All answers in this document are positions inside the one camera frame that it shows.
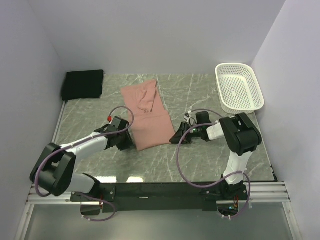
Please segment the folded black cloth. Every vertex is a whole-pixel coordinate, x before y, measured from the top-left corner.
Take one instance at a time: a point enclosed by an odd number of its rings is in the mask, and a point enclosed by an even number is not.
[[[98,99],[103,81],[103,70],[67,72],[61,89],[62,100]]]

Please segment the marble surface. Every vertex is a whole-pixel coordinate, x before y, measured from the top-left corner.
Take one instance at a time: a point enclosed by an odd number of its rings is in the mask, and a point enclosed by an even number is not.
[[[124,105],[120,88],[157,79],[164,107],[174,129],[190,109],[207,108],[228,116],[220,105],[216,78],[213,74],[112,74],[105,75],[100,99],[77,99],[66,104],[56,142],[71,143],[86,137],[107,123],[110,111]],[[127,117],[124,109],[115,112]],[[258,125],[255,114],[249,115]],[[218,119],[210,114],[211,121]],[[83,159],[76,173],[87,173],[103,182],[182,182],[176,166],[176,145],[166,144],[137,151],[111,148]],[[180,149],[179,162],[185,176],[195,182],[217,181],[225,171],[230,150],[224,138],[211,142],[193,138],[192,144]],[[274,181],[273,171],[264,144],[258,146],[247,165],[252,181]]]

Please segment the white wall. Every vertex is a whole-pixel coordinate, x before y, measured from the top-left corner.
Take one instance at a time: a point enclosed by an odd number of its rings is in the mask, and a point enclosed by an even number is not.
[[[251,64],[285,0],[29,0],[68,71]]]
[[[320,238],[320,1],[287,0],[252,67],[258,120],[303,236]]]
[[[29,174],[52,140],[65,70],[26,0],[0,1],[0,233],[13,239]]]

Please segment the white basket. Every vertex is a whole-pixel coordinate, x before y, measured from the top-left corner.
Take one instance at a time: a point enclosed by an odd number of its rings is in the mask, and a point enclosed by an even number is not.
[[[222,63],[215,68],[222,109],[229,114],[253,113],[265,100],[251,67],[241,63]]]

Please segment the purple cable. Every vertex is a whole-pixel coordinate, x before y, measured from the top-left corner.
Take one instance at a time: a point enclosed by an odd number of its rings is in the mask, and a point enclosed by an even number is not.
[[[197,111],[197,110],[205,110],[205,111],[208,111],[207,109],[196,109],[194,111]],[[235,175],[235,174],[243,174],[246,179],[248,180],[248,198],[243,206],[243,208],[234,216],[231,216],[230,218],[234,218],[234,217],[237,217],[239,216],[240,214],[243,213],[244,209],[248,206],[248,203],[249,203],[249,200],[250,200],[250,193],[251,193],[251,182],[250,182],[250,179],[249,179],[249,176],[242,172],[242,171],[235,171],[235,172],[232,172],[226,176],[224,176],[223,178],[221,178],[220,180],[216,181],[216,182],[213,182],[211,184],[208,184],[208,185],[197,185],[197,184],[194,184],[192,183],[191,181],[189,181],[185,175],[183,174],[183,172],[181,171],[181,168],[180,168],[180,165],[179,165],[179,151],[180,151],[180,147],[182,145],[182,142],[183,140],[185,139],[185,137],[187,136],[187,134],[192,130],[192,129],[195,129],[195,128],[199,128],[199,127],[203,127],[203,126],[213,126],[214,123],[203,123],[203,124],[198,124],[198,125],[195,125],[195,126],[192,126],[191,128],[189,128],[181,137],[180,141],[179,141],[179,144],[177,146],[177,149],[176,149],[176,157],[175,157],[175,160],[176,160],[176,166],[178,168],[178,171],[181,175],[181,177],[183,178],[183,180],[188,183],[189,185],[191,185],[192,187],[195,187],[195,188],[199,188],[199,189],[205,189],[205,188],[210,188],[210,187],[213,187],[213,186],[216,186],[218,185],[219,183],[221,183],[222,181],[224,181],[225,179],[229,178],[230,176],[232,175]]]
[[[112,219],[112,218],[114,217],[114,215],[116,214],[116,212],[117,212],[116,206],[113,205],[111,202],[108,202],[108,201],[103,200],[103,199],[97,199],[97,198],[95,198],[95,197],[88,196],[88,195],[86,195],[86,194],[84,194],[84,193],[82,193],[82,192],[80,192],[80,195],[83,196],[83,197],[85,197],[85,198],[87,198],[87,199],[89,199],[89,200],[93,200],[93,201],[97,201],[97,202],[103,202],[104,204],[108,204],[108,205],[110,205],[110,206],[113,208],[113,213],[112,213],[110,216],[108,216],[107,218],[103,218],[103,219],[92,219],[92,218],[90,218],[90,217],[88,217],[88,216],[83,216],[83,218],[85,218],[85,219],[87,219],[87,220],[89,220],[89,221],[91,221],[91,222],[104,222],[104,221],[107,221],[107,220],[109,220],[109,219]]]
[[[51,193],[42,194],[42,193],[39,191],[39,175],[40,175],[40,172],[42,171],[42,169],[43,169],[44,166],[47,164],[47,162],[49,161],[50,158],[52,158],[53,156],[55,156],[56,154],[58,154],[58,153],[60,153],[60,152],[62,152],[62,151],[69,150],[69,149],[71,149],[71,148],[73,148],[73,147],[76,147],[76,146],[79,146],[79,145],[81,145],[81,144],[84,144],[84,143],[86,143],[86,142],[88,142],[88,141],[90,141],[90,140],[92,140],[92,139],[96,139],[96,138],[99,138],[99,137],[105,137],[105,136],[113,135],[113,134],[123,133],[123,132],[127,131],[127,130],[132,126],[132,124],[134,123],[134,120],[135,120],[135,116],[134,116],[134,113],[131,111],[131,109],[129,109],[129,108],[126,107],[126,106],[117,106],[117,107],[115,107],[114,109],[111,110],[109,116],[111,116],[112,113],[113,113],[116,109],[120,109],[120,108],[125,108],[125,109],[127,109],[127,110],[131,113],[131,115],[132,115],[132,121],[129,123],[129,125],[128,125],[125,129],[122,129],[122,130],[120,130],[120,131],[113,131],[113,132],[107,132],[107,133],[103,133],[103,134],[99,134],[99,135],[94,135],[93,137],[89,136],[89,137],[87,137],[87,138],[85,138],[85,139],[83,139],[83,140],[75,143],[74,145],[69,145],[69,146],[60,148],[60,149],[57,150],[57,151],[54,151],[53,153],[51,153],[49,156],[47,156],[47,157],[43,160],[43,162],[40,164],[38,170],[36,171],[35,179],[34,179],[34,188],[35,188],[36,193],[37,193],[40,197],[45,198],[45,197],[48,197],[49,195],[51,195]],[[87,195],[85,195],[84,193],[82,193],[82,195],[85,196],[85,197],[88,198],[88,199],[91,199],[91,200],[94,200],[94,201],[97,201],[97,202],[104,202],[104,203],[110,205],[110,206],[114,209],[114,212],[113,212],[113,214],[112,214],[110,217],[108,217],[108,218],[106,218],[106,219],[95,220],[95,221],[92,220],[92,221],[94,221],[94,222],[103,222],[103,221],[109,220],[110,218],[112,218],[112,217],[116,214],[116,207],[115,207],[112,203],[110,203],[110,202],[108,202],[108,201],[105,201],[105,200],[98,199],[98,198],[94,198],[94,197],[87,196]]]

